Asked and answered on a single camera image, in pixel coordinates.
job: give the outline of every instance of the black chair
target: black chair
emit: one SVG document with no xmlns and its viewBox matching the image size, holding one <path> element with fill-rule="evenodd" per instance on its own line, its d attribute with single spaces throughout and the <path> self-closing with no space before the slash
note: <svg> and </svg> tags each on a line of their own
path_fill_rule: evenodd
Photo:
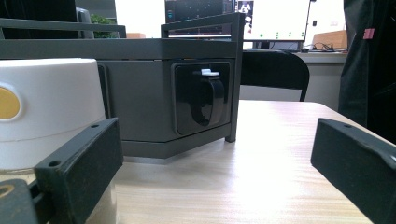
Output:
<svg viewBox="0 0 396 224">
<path fill-rule="evenodd" d="M 298 56 L 281 50 L 243 52 L 241 85 L 301 90 L 305 100 L 309 70 Z"/>
</svg>

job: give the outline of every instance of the yellow circle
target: yellow circle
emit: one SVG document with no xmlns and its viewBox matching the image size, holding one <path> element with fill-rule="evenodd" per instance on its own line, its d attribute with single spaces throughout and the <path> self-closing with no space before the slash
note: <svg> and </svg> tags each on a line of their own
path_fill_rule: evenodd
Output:
<svg viewBox="0 0 396 224">
<path fill-rule="evenodd" d="M 0 119 L 12 119 L 20 112 L 18 97 L 5 88 L 0 87 Z"/>
</svg>

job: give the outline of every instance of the black curtain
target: black curtain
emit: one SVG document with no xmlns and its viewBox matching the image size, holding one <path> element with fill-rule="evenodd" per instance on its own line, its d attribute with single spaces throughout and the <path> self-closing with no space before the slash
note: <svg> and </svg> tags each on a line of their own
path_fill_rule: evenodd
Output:
<svg viewBox="0 0 396 224">
<path fill-rule="evenodd" d="M 338 111 L 396 144 L 396 0 L 345 0 Z"/>
</svg>

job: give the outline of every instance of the light wood tabletop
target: light wood tabletop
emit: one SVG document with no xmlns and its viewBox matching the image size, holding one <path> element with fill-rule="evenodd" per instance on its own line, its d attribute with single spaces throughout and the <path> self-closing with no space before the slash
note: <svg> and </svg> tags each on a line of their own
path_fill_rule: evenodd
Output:
<svg viewBox="0 0 396 224">
<path fill-rule="evenodd" d="M 125 158 L 119 223 L 371 223 L 310 162 L 316 103 L 240 101 L 236 141 L 167 160 Z"/>
</svg>

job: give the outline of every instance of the pink tag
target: pink tag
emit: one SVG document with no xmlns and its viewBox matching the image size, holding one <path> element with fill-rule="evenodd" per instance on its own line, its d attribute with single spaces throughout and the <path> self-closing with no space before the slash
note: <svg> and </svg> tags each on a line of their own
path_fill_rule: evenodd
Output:
<svg viewBox="0 0 396 224">
<path fill-rule="evenodd" d="M 369 28 L 364 30 L 363 39 L 373 39 L 374 36 L 374 28 Z"/>
</svg>

